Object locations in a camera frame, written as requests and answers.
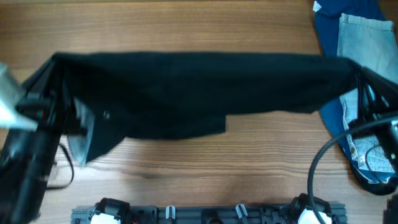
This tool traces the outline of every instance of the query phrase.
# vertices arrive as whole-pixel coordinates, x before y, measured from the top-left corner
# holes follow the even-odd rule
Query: cable
[[[67,188],[67,187],[73,182],[73,179],[75,178],[75,170],[73,169],[72,159],[71,159],[70,156],[69,156],[69,153],[68,153],[68,151],[67,151],[67,148],[66,148],[63,144],[59,144],[59,146],[61,147],[63,153],[65,154],[65,157],[67,158],[67,160],[68,160],[68,162],[69,162],[70,169],[72,170],[72,177],[71,177],[71,179],[70,179],[70,181],[69,181],[68,184],[66,184],[66,185],[61,185],[61,186],[50,186],[50,187],[47,187],[47,190],[61,190],[61,189],[65,189],[65,188]]]
[[[322,156],[324,155],[324,153],[330,148],[332,147],[332,145],[336,144],[341,138],[345,138],[348,134],[353,134],[353,133],[357,133],[360,131],[363,131],[365,129],[369,129],[369,128],[373,128],[375,126],[378,126],[380,124],[385,124],[394,120],[397,120],[398,116],[394,116],[391,118],[384,118],[384,119],[380,119],[378,121],[373,121],[370,123],[366,123],[363,124],[361,126],[358,126],[357,128],[353,128],[353,129],[349,129],[339,135],[337,135],[334,139],[328,141],[325,145],[322,146],[322,148],[318,151],[317,155],[314,157],[312,163],[311,163],[311,167],[310,170],[308,172],[308,179],[307,179],[307,188],[308,188],[308,200],[310,202],[310,206],[312,207],[312,210],[315,214],[315,216],[317,217],[318,221],[321,224],[326,224],[321,215],[319,214],[318,208],[315,206],[315,199],[313,196],[313,176],[315,173],[315,168],[317,168],[317,164],[319,162],[319,160],[322,158]]]
[[[373,151],[375,148],[377,148],[379,146],[380,145],[378,144],[378,145],[373,146],[372,148],[370,148],[370,149],[368,149],[366,151],[366,153],[365,153],[365,164],[368,167],[368,170],[370,171],[370,173],[374,176],[374,178],[376,178],[379,181],[378,184],[381,184],[381,183],[383,183],[383,181],[379,178],[378,174],[371,169],[371,166],[369,166],[369,163],[368,163],[368,154],[369,154],[369,152]]]

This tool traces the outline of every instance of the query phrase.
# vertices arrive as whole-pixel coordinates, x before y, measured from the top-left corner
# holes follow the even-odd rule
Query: navy blue cloth
[[[367,19],[386,20],[376,0],[317,0],[317,2],[322,8],[315,14],[315,27],[323,53],[327,56],[337,55],[339,18],[342,13]],[[323,106],[320,114],[325,126],[333,136],[344,132],[343,107],[339,98]],[[339,144],[347,159],[355,169],[358,169],[358,163],[351,158],[347,139],[341,139]],[[361,173],[373,182],[377,182],[377,179],[369,171],[361,170]],[[385,177],[382,172],[377,174],[381,179]]]

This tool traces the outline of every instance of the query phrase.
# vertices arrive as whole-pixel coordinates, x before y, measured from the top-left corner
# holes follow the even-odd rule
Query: wood grain
[[[383,1],[382,8],[397,21],[397,3]],[[0,5],[0,61],[23,81],[57,51],[319,54],[312,16],[312,2],[304,0]],[[125,139],[77,167],[71,187],[48,192],[37,223],[68,223],[70,209],[103,197],[133,205],[253,205],[289,202],[307,191],[310,162],[330,139],[318,113],[227,119],[227,132],[215,136]],[[5,137],[1,131],[0,142]],[[69,167],[61,154],[57,160],[51,182],[67,182]],[[345,203],[350,223],[381,223],[386,197],[360,189],[337,147],[322,159],[314,189]]]

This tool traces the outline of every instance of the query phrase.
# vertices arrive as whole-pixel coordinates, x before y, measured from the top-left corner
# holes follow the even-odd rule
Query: black cable
[[[315,173],[315,168],[317,168],[317,164],[319,162],[319,160],[322,158],[322,156],[324,155],[324,153],[330,148],[332,147],[332,145],[336,144],[341,138],[345,138],[348,134],[353,134],[353,133],[357,133],[360,131],[363,131],[365,129],[369,129],[369,128],[373,128],[375,126],[378,126],[380,124],[385,124],[394,120],[397,120],[398,116],[394,116],[391,118],[384,118],[384,119],[380,119],[378,121],[373,121],[370,123],[366,123],[363,124],[361,126],[358,126],[357,128],[353,128],[353,129],[349,129],[339,135],[337,135],[334,139],[328,141],[325,145],[322,146],[322,148],[318,151],[317,155],[315,156],[315,158],[313,159],[312,163],[311,163],[311,167],[310,170],[308,172],[308,179],[307,179],[307,188],[308,188],[308,200],[310,202],[310,206],[312,207],[312,210],[315,214],[315,216],[317,217],[318,221],[321,224],[326,224],[321,215],[319,214],[318,208],[315,205],[315,199],[313,196],[313,176]]]
[[[67,151],[67,148],[66,148],[63,144],[59,144],[59,146],[61,147],[63,153],[65,154],[65,157],[67,158],[67,160],[68,160],[68,162],[69,162],[70,169],[72,170],[72,177],[71,177],[71,179],[70,179],[70,181],[69,181],[68,184],[66,184],[66,185],[61,185],[61,186],[50,186],[50,187],[47,187],[47,190],[61,190],[61,189],[65,189],[65,188],[67,188],[67,187],[73,182],[73,179],[75,178],[75,170],[73,169],[72,159],[71,159],[70,156],[69,156],[69,153],[68,153],[68,151]]]
[[[377,181],[379,181],[378,184],[381,184],[381,183],[383,183],[383,181],[379,178],[378,174],[371,169],[371,166],[369,166],[369,163],[368,163],[368,154],[369,154],[369,152],[373,151],[375,148],[377,148],[379,146],[380,145],[378,144],[378,145],[373,146],[372,148],[370,148],[370,149],[368,149],[366,151],[366,153],[365,153],[365,164],[368,167],[368,170],[370,171],[370,173],[374,176],[374,178],[376,178]]]

